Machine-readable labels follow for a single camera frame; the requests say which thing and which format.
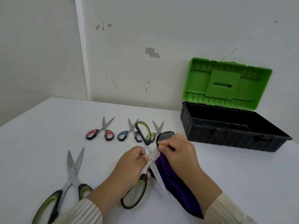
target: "right hand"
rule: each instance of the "right hand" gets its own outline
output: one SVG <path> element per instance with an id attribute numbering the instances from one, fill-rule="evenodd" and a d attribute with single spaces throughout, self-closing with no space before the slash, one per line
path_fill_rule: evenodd
<path id="1" fill-rule="evenodd" d="M 188 185 L 192 180 L 194 172 L 201 172 L 195 147 L 185 136 L 177 133 L 158 144 L 159 151 L 166 156 L 171 168 L 185 184 Z"/>

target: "toolbox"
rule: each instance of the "toolbox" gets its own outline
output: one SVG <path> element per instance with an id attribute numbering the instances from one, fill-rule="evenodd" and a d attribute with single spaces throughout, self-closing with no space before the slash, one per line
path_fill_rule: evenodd
<path id="1" fill-rule="evenodd" d="M 292 138 L 255 110 L 272 70 L 193 58 L 181 121 L 189 141 L 277 151 Z"/>

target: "purple fabric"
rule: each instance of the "purple fabric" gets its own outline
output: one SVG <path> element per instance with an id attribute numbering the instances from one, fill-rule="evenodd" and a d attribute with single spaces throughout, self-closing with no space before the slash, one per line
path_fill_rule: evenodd
<path id="1" fill-rule="evenodd" d="M 167 190 L 179 201 L 191 215 L 204 218 L 199 203 L 185 183 L 176 175 L 163 153 L 155 161 Z"/>

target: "scissors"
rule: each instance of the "scissors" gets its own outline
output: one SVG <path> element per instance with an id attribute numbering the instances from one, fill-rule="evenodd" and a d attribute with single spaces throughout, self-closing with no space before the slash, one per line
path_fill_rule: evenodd
<path id="1" fill-rule="evenodd" d="M 144 125 L 147 132 L 148 132 L 148 135 L 147 135 L 147 138 L 145 138 L 140 130 L 140 128 L 138 127 L 138 125 Z M 150 151 L 150 144 L 151 144 L 151 137 L 152 137 L 152 134 L 150 132 L 150 129 L 148 127 L 148 125 L 145 123 L 145 122 L 142 122 L 142 121 L 139 121 L 135 124 L 135 127 L 136 127 L 136 130 L 137 130 L 137 133 L 141 136 L 142 138 L 142 142 L 143 142 L 143 145 L 144 145 L 144 148 L 145 148 L 145 153 L 146 154 L 149 154 L 150 156 L 150 159 L 149 161 L 147 162 L 146 166 L 143 168 L 142 172 L 141 172 L 141 176 L 137 182 L 137 184 L 121 199 L 121 205 L 123 206 L 123 208 L 125 209 L 132 209 L 133 207 L 135 207 L 142 199 L 143 195 L 144 195 L 144 192 L 147 188 L 147 169 L 148 167 L 150 166 L 152 172 L 154 173 L 155 177 L 156 177 L 156 174 L 157 174 L 157 178 L 156 180 L 158 181 L 159 185 L 161 186 L 161 188 L 163 189 L 163 191 L 166 193 L 167 197 L 170 199 L 170 196 L 168 195 L 168 192 L 167 192 L 167 189 L 163 183 L 163 180 L 161 178 L 161 175 L 158 171 L 158 168 L 155 164 L 155 162 L 153 162 L 156 158 L 156 156 L 159 154 L 159 150 L 157 147 L 153 148 L 151 151 Z M 132 194 L 134 193 L 135 191 L 135 187 L 137 187 L 138 184 L 142 184 L 142 191 L 137 194 L 137 199 L 136 200 L 132 200 Z"/>
<path id="2" fill-rule="evenodd" d="M 128 118 L 128 120 L 129 120 L 129 127 L 130 127 L 130 129 L 129 129 L 128 131 L 122 131 L 122 132 L 120 132 L 120 133 L 118 134 L 118 136 L 117 136 L 117 139 L 118 139 L 120 142 L 123 142 L 123 141 L 127 138 L 127 136 L 129 135 L 129 133 L 130 133 L 131 131 L 133 131 L 133 132 L 135 133 L 135 140 L 136 140 L 137 142 L 142 142 L 141 139 L 138 139 L 138 138 L 139 138 L 139 134 L 134 130 L 134 128 L 135 128 L 135 124 L 138 122 L 139 119 L 137 119 L 136 122 L 135 122 L 133 125 L 132 125 L 132 123 L 131 123 L 131 121 L 130 121 L 129 118 Z"/>
<path id="3" fill-rule="evenodd" d="M 160 125 L 160 127 L 158 127 L 158 126 L 155 124 L 154 120 L 153 120 L 152 122 L 154 123 L 154 126 L 155 126 L 155 128 L 156 128 L 156 130 L 157 130 L 156 133 L 151 133 L 151 135 L 152 135 L 152 142 L 153 142 L 153 141 L 155 140 L 155 136 L 156 136 L 156 135 L 159 135 L 159 134 L 161 133 L 161 130 L 162 130 L 164 121 L 162 122 L 162 124 Z"/>
<path id="4" fill-rule="evenodd" d="M 84 198 L 84 192 L 92 191 L 92 188 L 90 186 L 88 186 L 87 184 L 82 184 L 77 178 L 77 173 L 80 168 L 80 165 L 81 165 L 81 162 L 83 159 L 83 155 L 84 155 L 84 147 L 82 148 L 80 155 L 78 156 L 77 161 L 74 165 L 72 154 L 70 151 L 68 152 L 67 166 L 68 166 L 69 178 L 68 178 L 67 182 L 65 183 L 65 185 L 60 190 L 57 190 L 56 192 L 54 192 L 40 206 L 35 217 L 33 218 L 32 224 L 36 224 L 39 221 L 39 218 L 41 217 L 43 212 L 46 210 L 47 206 L 54 200 L 56 200 L 56 202 L 51 211 L 51 214 L 50 214 L 50 217 L 48 220 L 48 224 L 51 224 L 55 221 L 55 219 L 58 216 L 58 211 L 59 211 L 61 202 L 63 200 L 63 197 L 65 195 L 65 192 L 67 191 L 67 189 L 69 188 L 69 186 L 71 184 L 73 184 L 76 188 L 78 188 L 79 200 L 82 200 Z"/>
<path id="5" fill-rule="evenodd" d="M 105 121 L 105 117 L 103 117 L 103 123 L 102 123 L 102 128 L 101 129 L 95 129 L 95 130 L 92 130 L 92 131 L 89 131 L 87 134 L 86 134 L 86 139 L 87 140 L 92 140 L 94 139 L 97 134 L 99 132 L 101 132 L 102 130 L 106 131 L 105 133 L 105 138 L 106 138 L 106 141 L 111 141 L 113 138 L 114 138 L 114 133 L 110 130 L 107 130 L 107 127 L 110 125 L 110 123 L 114 120 L 114 117 L 106 123 Z"/>

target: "scissor handle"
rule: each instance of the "scissor handle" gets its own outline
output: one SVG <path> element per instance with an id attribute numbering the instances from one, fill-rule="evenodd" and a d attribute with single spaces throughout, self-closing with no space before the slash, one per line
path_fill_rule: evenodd
<path id="1" fill-rule="evenodd" d="M 40 208 L 38 209 L 37 213 L 35 214 L 35 217 L 32 220 L 32 224 L 36 224 L 38 223 L 40 217 L 42 216 L 43 212 L 45 211 L 45 209 L 47 208 L 47 206 L 53 201 L 56 200 L 54 207 L 51 211 L 49 220 L 48 220 L 48 224 L 51 224 L 55 221 L 55 219 L 58 216 L 58 205 L 59 202 L 61 200 L 61 196 L 62 196 L 63 191 L 57 190 L 56 192 L 54 192 L 51 196 L 49 196 L 45 202 L 40 206 Z"/>
<path id="2" fill-rule="evenodd" d="M 120 142 L 123 142 L 127 138 L 127 135 L 128 135 L 128 131 L 122 131 L 118 134 L 117 139 Z"/>
<path id="3" fill-rule="evenodd" d="M 106 141 L 111 141 L 114 138 L 114 133 L 110 130 L 106 130 L 105 138 Z"/>
<path id="4" fill-rule="evenodd" d="M 95 130 L 89 131 L 85 137 L 87 140 L 92 140 L 97 136 L 98 133 L 99 133 L 99 129 L 95 129 Z"/>
<path id="5" fill-rule="evenodd" d="M 78 186 L 79 200 L 84 199 L 84 192 L 86 191 L 92 192 L 92 188 L 87 184 L 80 184 Z"/>
<path id="6" fill-rule="evenodd" d="M 137 132 L 135 132 L 135 140 L 140 143 L 142 142 L 142 139 L 138 139 L 140 137 L 140 134 L 138 134 Z"/>
<path id="7" fill-rule="evenodd" d="M 125 204 L 125 201 L 124 201 L 124 200 L 126 200 L 126 196 L 129 195 L 129 193 L 131 192 L 131 190 L 132 190 L 136 185 L 138 185 L 139 182 L 141 182 L 141 183 L 143 184 L 143 189 L 142 189 L 142 192 L 141 192 L 140 196 L 139 196 L 139 197 L 137 198 L 137 200 L 134 201 L 133 203 L 131 203 L 131 204 Z M 123 198 L 121 198 L 121 205 L 122 205 L 123 208 L 125 208 L 125 209 L 132 209 L 133 207 L 135 207 L 135 206 L 140 202 L 140 200 L 142 199 L 142 197 L 143 197 L 143 195 L 144 195 L 144 192 L 145 192 L 145 190 L 146 190 L 146 188 L 147 188 L 147 174 L 144 174 L 144 173 L 141 174 L 141 176 L 140 176 L 140 178 L 139 178 L 139 180 L 138 180 L 138 182 L 137 182 L 136 185 L 135 185 L 132 189 L 130 189 L 130 191 L 127 192 L 127 194 L 126 194 Z"/>
<path id="8" fill-rule="evenodd" d="M 144 135 L 142 134 L 142 131 L 140 130 L 140 128 L 138 127 L 138 125 L 144 125 L 145 128 L 147 129 L 147 138 L 144 137 Z M 152 135 L 151 135 L 151 132 L 150 132 L 150 129 L 148 127 L 148 125 L 145 123 L 145 122 L 142 122 L 142 121 L 139 121 L 135 124 L 135 128 L 136 128 L 136 133 L 140 134 L 141 138 L 143 139 L 144 143 L 146 145 L 150 145 L 151 142 L 152 142 Z"/>
<path id="9" fill-rule="evenodd" d="M 152 141 L 151 141 L 151 143 L 152 143 L 155 140 L 156 133 L 151 133 L 151 136 L 152 136 Z"/>

